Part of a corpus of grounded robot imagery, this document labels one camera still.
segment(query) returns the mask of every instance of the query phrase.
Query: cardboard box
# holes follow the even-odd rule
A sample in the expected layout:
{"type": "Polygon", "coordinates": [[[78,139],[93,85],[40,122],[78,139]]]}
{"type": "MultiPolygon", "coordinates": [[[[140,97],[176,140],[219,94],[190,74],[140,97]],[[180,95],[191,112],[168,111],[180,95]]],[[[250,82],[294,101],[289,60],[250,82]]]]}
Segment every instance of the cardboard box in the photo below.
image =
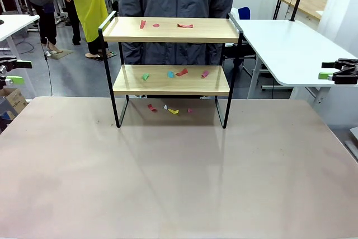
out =
{"type": "Polygon", "coordinates": [[[13,120],[26,106],[27,102],[19,89],[4,88],[0,90],[0,115],[2,118],[13,120]]]}

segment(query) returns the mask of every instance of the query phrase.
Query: chair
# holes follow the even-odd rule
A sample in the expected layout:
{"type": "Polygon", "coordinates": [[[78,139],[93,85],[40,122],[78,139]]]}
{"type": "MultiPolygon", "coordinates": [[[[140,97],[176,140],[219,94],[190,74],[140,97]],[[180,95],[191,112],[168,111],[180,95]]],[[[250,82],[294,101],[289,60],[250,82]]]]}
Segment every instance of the chair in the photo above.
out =
{"type": "MultiPolygon", "coordinates": [[[[232,14],[235,18],[239,18],[239,20],[250,20],[251,18],[251,12],[250,9],[248,7],[243,7],[243,8],[233,8],[232,9],[232,14]]],[[[225,49],[224,49],[224,61],[226,59],[234,59],[236,57],[236,50],[237,44],[226,44],[225,49]]],[[[249,43],[247,42],[246,39],[243,40],[242,42],[242,46],[241,46],[241,50],[240,50],[240,55],[239,55],[239,59],[240,61],[240,65],[244,62],[245,59],[254,59],[256,60],[256,53],[255,51],[252,49],[252,47],[249,45],[249,43]]],[[[243,65],[243,70],[250,76],[252,77],[252,73],[249,72],[245,66],[243,65]]]]}

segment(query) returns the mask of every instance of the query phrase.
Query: gray floor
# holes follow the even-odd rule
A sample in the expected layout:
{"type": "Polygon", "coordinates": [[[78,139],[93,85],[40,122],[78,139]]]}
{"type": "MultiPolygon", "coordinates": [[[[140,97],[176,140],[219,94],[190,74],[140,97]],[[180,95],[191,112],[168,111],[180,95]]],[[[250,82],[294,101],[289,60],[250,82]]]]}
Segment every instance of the gray floor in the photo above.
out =
{"type": "MultiPolygon", "coordinates": [[[[109,96],[103,62],[97,62],[84,57],[84,54],[88,52],[85,41],[81,41],[80,46],[74,46],[72,44],[72,28],[70,26],[60,24],[58,25],[57,31],[57,46],[63,49],[74,50],[74,52],[60,60],[49,59],[53,95],[89,97],[109,96]]],[[[14,35],[13,37],[15,43],[23,41],[23,37],[20,34],[14,35]]],[[[28,70],[32,84],[34,85],[38,96],[49,96],[51,94],[49,74],[40,44],[39,33],[29,33],[26,42],[34,46],[32,52],[21,54],[22,60],[30,60],[33,63],[33,69],[28,70]]],[[[4,42],[0,43],[0,47],[5,46],[5,44],[6,43],[4,42]]],[[[111,51],[118,53],[117,43],[109,44],[109,48],[111,51]]],[[[31,46],[27,43],[20,43],[17,46],[19,53],[28,51],[29,49],[31,49],[31,46]]],[[[112,80],[114,81],[121,66],[119,56],[111,58],[109,63],[112,80]]],[[[253,60],[245,60],[245,66],[248,70],[251,70],[254,67],[253,60]]],[[[232,76],[232,68],[232,61],[225,61],[224,70],[228,79],[232,76]]],[[[235,99],[245,99],[247,97],[250,81],[251,78],[241,67],[235,84],[235,99]]],[[[261,91],[261,85],[272,85],[272,83],[272,78],[260,77],[256,87],[255,98],[271,99],[272,91],[261,91]]],[[[275,99],[288,99],[289,96],[289,91],[274,92],[275,99]]]]}

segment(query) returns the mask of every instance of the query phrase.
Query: wooden shelf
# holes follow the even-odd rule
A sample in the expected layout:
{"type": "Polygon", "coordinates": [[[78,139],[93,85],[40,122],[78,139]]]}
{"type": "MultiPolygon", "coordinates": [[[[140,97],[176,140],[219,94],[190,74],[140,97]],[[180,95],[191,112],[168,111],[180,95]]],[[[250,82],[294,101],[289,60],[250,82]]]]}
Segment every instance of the wooden shelf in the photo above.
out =
{"type": "MultiPolygon", "coordinates": [[[[297,0],[280,0],[287,5],[294,7],[297,0]]],[[[317,11],[324,11],[326,8],[327,0],[301,0],[298,10],[304,14],[311,16],[317,20],[321,20],[322,15],[318,14],[317,11]]]]}
{"type": "Polygon", "coordinates": [[[221,66],[200,65],[123,65],[113,85],[115,95],[202,95],[227,96],[229,85],[221,66]],[[187,68],[188,74],[169,78],[187,68]],[[201,78],[203,71],[209,71],[201,78]],[[149,78],[144,81],[143,74],[149,78]]]}
{"type": "Polygon", "coordinates": [[[108,42],[237,43],[239,35],[227,19],[115,17],[103,32],[108,42]],[[141,20],[147,23],[140,29],[141,20]],[[192,25],[180,28],[177,24],[192,25]]]}

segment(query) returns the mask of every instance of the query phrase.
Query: two-tier shelf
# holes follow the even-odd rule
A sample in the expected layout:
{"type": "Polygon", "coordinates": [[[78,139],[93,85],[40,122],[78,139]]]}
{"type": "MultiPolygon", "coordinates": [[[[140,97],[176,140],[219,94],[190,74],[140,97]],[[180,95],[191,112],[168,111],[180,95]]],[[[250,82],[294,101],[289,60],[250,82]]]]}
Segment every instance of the two-tier shelf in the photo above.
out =
{"type": "Polygon", "coordinates": [[[110,69],[106,54],[103,54],[110,90],[112,106],[116,125],[121,127],[129,95],[182,95],[182,96],[214,96],[220,121],[226,128],[230,111],[231,99],[234,90],[235,77],[239,66],[239,53],[234,60],[233,75],[230,86],[225,77],[222,64],[220,65],[127,65],[124,64],[122,42],[161,42],[161,43],[237,43],[240,48],[243,39],[243,31],[232,16],[227,19],[217,18],[158,18],[158,17],[115,17],[112,12],[99,28],[102,51],[105,51],[105,42],[118,42],[122,67],[117,79],[112,85],[110,69]],[[146,20],[143,29],[140,28],[142,20],[146,20]],[[193,25],[193,28],[181,28],[180,25],[193,25]],[[174,74],[187,68],[188,74],[169,78],[168,72],[174,74]],[[206,78],[201,78],[203,71],[209,71],[206,78]],[[149,73],[150,77],[144,81],[143,74],[149,73]],[[115,95],[125,95],[126,102],[121,116],[118,117],[115,95]],[[227,109],[225,117],[222,117],[218,96],[227,96],[227,109]]]}

